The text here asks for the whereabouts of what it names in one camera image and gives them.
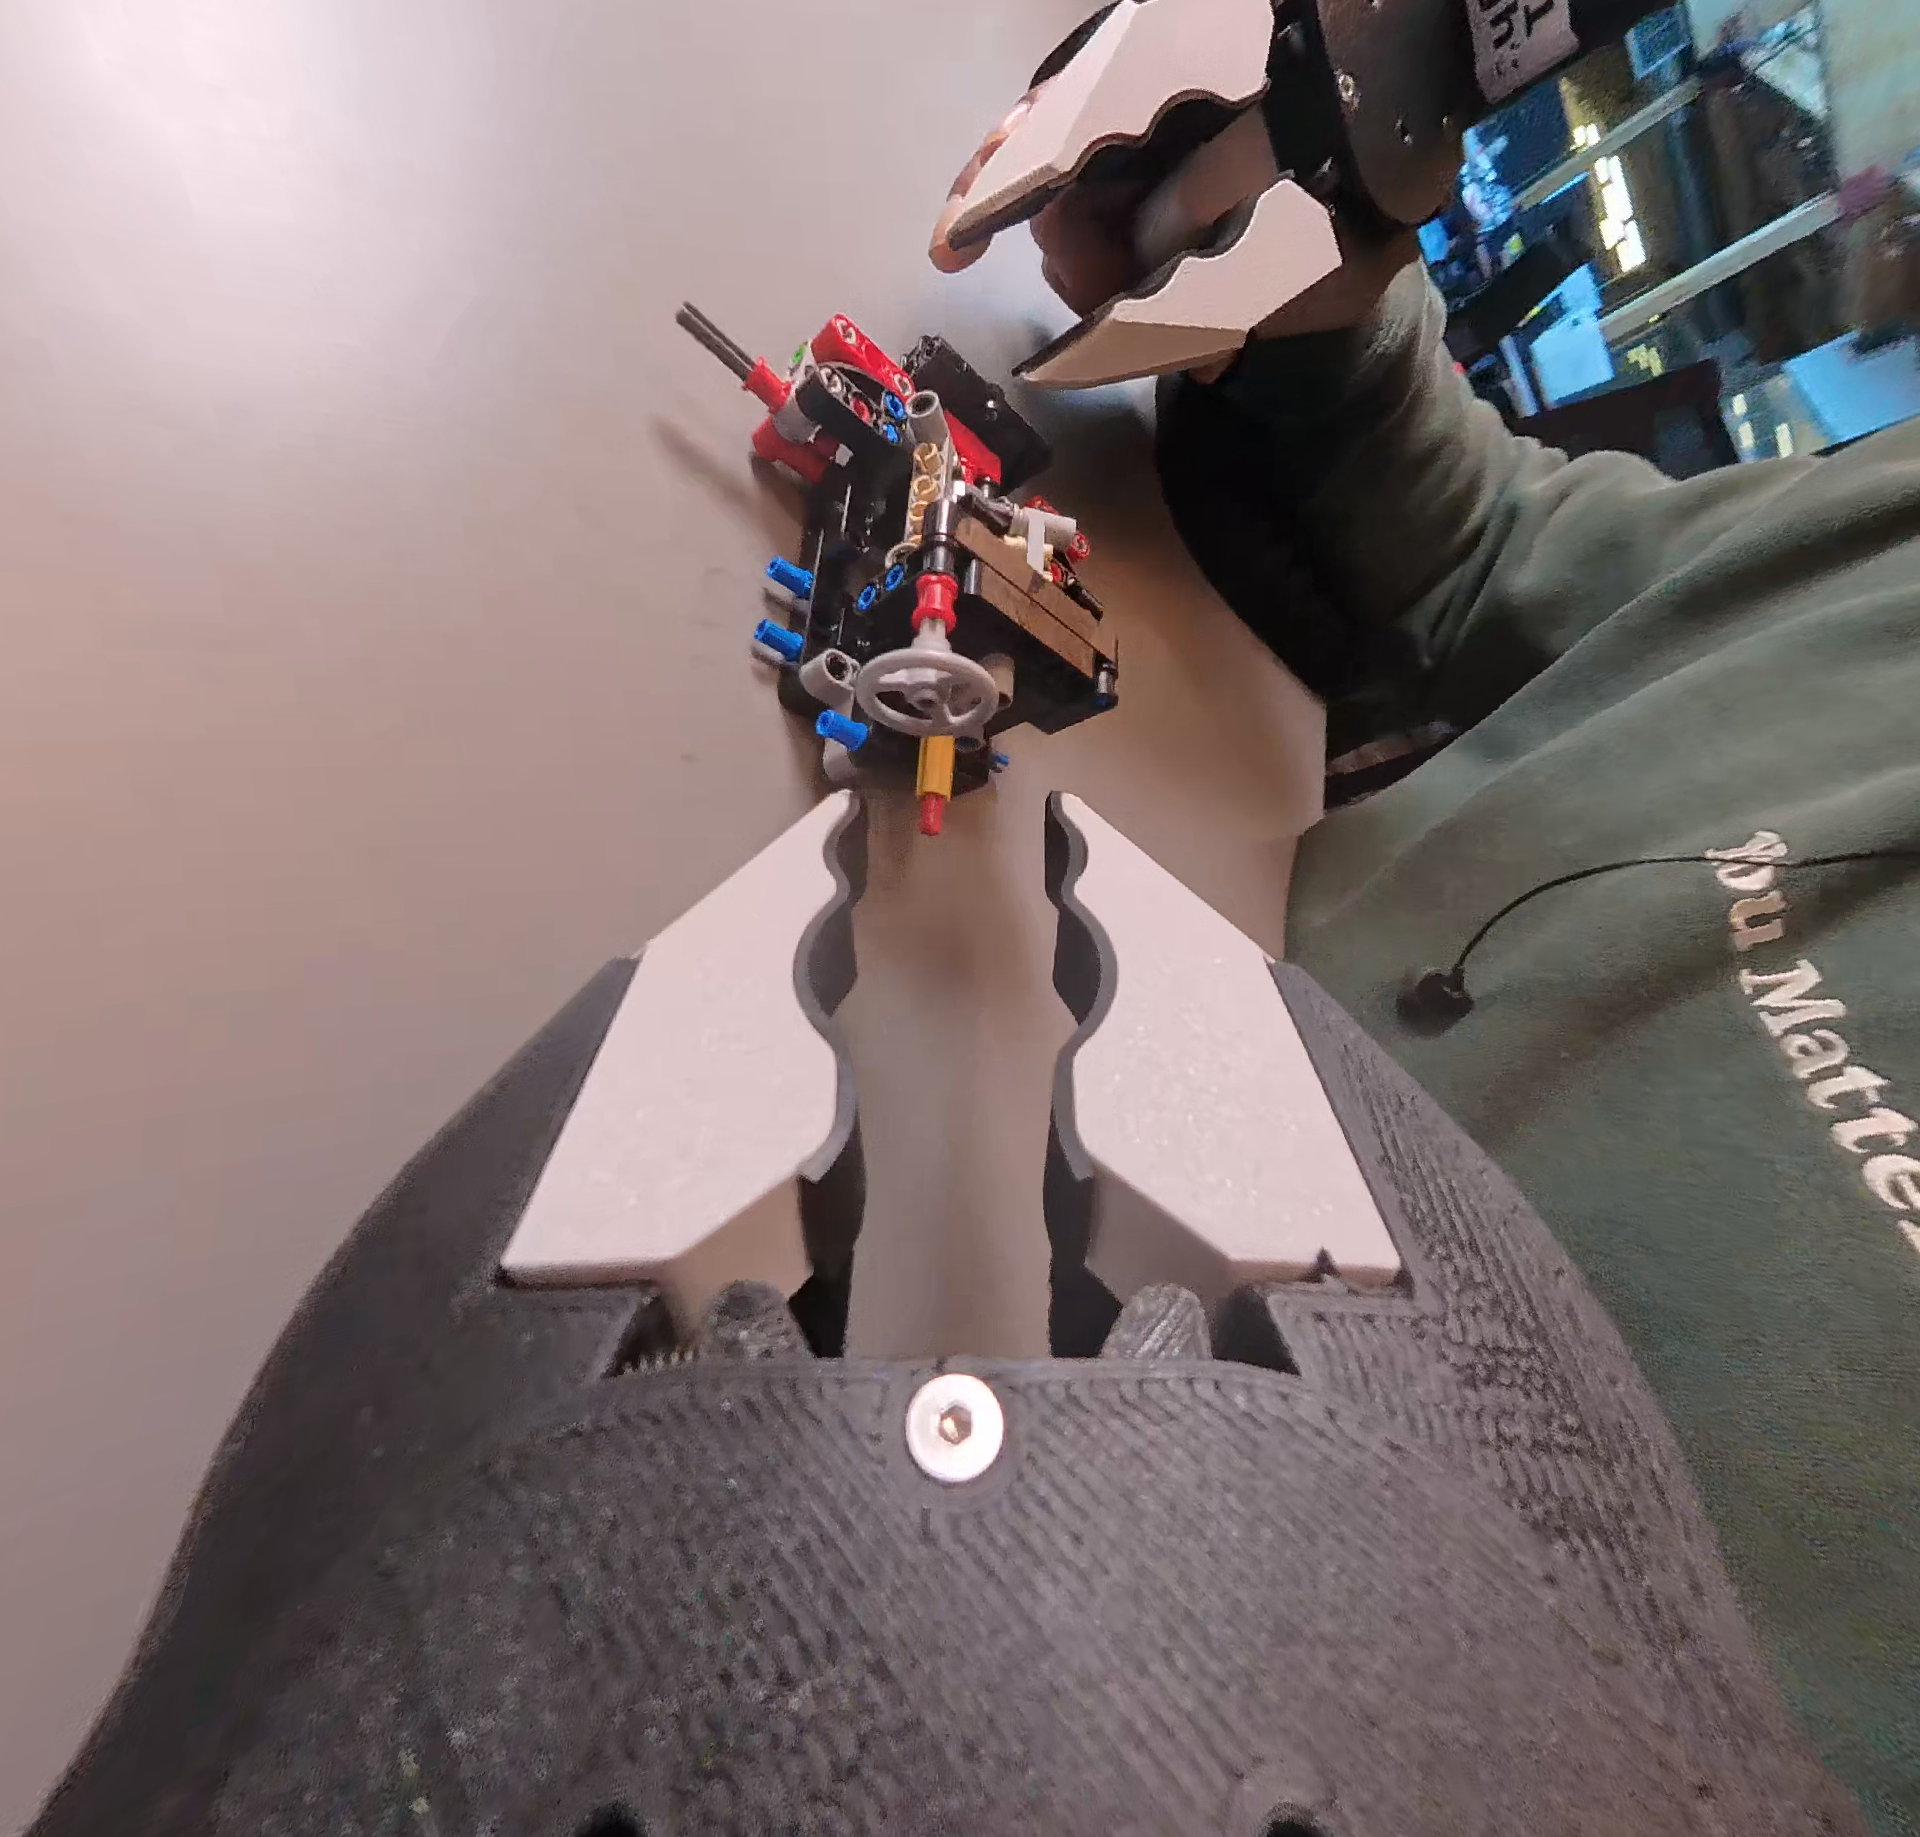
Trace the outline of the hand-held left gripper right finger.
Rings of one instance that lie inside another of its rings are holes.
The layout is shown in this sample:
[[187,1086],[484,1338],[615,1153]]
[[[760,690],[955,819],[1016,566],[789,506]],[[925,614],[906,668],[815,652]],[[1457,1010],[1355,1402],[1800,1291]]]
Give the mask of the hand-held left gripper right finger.
[[1043,1167],[1052,1315],[1155,1284],[1207,1308],[1262,1282],[1400,1288],[1267,949],[1073,792],[1046,801],[1043,885],[1073,1018]]

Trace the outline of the person's right hand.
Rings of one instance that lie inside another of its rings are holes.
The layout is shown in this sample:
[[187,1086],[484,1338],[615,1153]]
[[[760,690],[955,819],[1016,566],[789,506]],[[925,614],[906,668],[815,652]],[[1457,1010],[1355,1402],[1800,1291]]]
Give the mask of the person's right hand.
[[1043,282],[1073,319],[1132,294],[1146,273],[1138,223],[1150,193],[1153,186],[1138,176],[1087,171],[1030,221]]

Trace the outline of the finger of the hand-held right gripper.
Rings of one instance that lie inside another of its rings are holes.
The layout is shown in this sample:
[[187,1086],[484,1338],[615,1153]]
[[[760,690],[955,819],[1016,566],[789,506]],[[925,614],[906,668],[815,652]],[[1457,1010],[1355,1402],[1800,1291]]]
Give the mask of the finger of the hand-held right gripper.
[[967,268],[973,252],[1008,226],[1029,223],[1069,181],[1110,150],[1142,150],[1153,131],[1185,102],[1222,102],[1230,123],[1207,140],[1212,156],[1191,153],[1181,174],[1161,178],[1140,208],[1142,263],[1153,272],[1212,240],[1243,193],[1212,214],[1197,212],[1197,193],[1227,186],[1227,160],[1252,153],[1258,102],[1267,90],[1273,44],[1271,0],[1123,0],[1092,35],[1023,101],[1004,131],[948,198],[930,257],[937,268]]
[[1103,387],[1234,356],[1250,332],[1342,265],[1327,203],[1278,180],[1212,240],[1158,265],[1019,362],[1032,387]]

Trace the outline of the lego car chassis assembly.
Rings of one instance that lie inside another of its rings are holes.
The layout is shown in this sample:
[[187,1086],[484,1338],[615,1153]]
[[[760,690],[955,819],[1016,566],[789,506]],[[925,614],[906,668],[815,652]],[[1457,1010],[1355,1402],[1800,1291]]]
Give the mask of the lego car chassis assembly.
[[757,465],[803,499],[775,610],[750,641],[817,735],[835,786],[910,783],[939,837],[1004,766],[1003,735],[1061,733],[1118,702],[1088,537],[1037,493],[1049,445],[945,335],[899,358],[847,312],[772,362],[683,302],[675,323],[763,408]]

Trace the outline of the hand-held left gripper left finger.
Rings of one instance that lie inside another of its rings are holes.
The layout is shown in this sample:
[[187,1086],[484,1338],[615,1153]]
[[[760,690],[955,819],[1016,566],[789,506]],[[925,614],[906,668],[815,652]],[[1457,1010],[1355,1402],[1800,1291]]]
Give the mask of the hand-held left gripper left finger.
[[506,1280],[649,1282],[679,1319],[735,1280],[847,1280],[865,1176],[834,1011],[864,881],[861,801],[829,792],[642,945]]

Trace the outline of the person's right forearm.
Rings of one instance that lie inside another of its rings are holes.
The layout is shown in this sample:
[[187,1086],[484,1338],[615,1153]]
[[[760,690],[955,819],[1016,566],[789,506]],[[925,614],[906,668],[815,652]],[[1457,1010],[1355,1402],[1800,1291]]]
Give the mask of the person's right forearm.
[[1669,481],[1513,433],[1419,263],[1334,329],[1258,335],[1155,392],[1172,522],[1325,707],[1327,756],[1475,726],[1663,573]]

